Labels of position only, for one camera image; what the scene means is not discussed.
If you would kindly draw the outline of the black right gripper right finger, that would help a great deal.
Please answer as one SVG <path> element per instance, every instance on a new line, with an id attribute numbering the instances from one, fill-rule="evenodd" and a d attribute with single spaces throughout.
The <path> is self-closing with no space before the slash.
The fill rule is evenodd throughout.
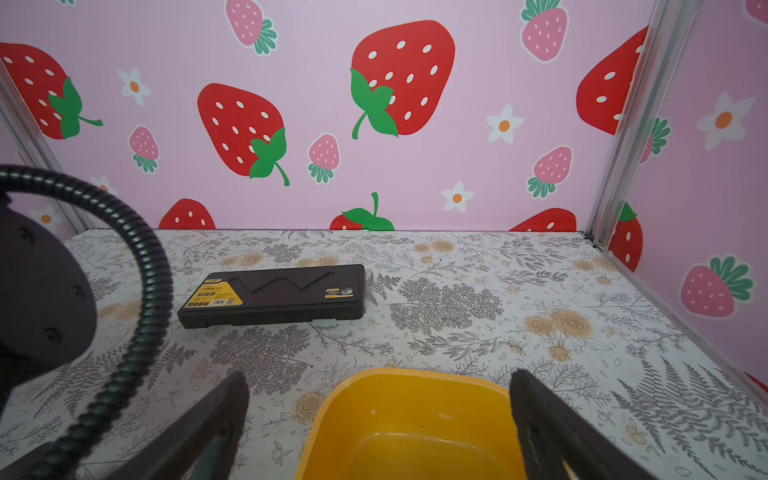
<path id="1" fill-rule="evenodd" d="M 529 371 L 513 372 L 509 395 L 529 479 L 653 477 Z"/>

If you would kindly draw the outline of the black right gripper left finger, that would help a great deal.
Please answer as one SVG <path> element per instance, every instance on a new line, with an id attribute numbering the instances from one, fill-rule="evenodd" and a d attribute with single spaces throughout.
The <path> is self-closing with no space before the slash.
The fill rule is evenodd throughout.
<path id="1" fill-rule="evenodd" d="M 230 374 L 110 479 L 227 479 L 243 433 L 249 388 Z"/>

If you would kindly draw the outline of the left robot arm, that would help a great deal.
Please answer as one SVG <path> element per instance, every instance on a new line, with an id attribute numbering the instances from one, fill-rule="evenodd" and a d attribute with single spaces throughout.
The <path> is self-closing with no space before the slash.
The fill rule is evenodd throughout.
<path id="1" fill-rule="evenodd" d="M 90 284 L 36 222 L 1 208 L 1 404 L 12 390 L 82 355 L 97 327 Z"/>

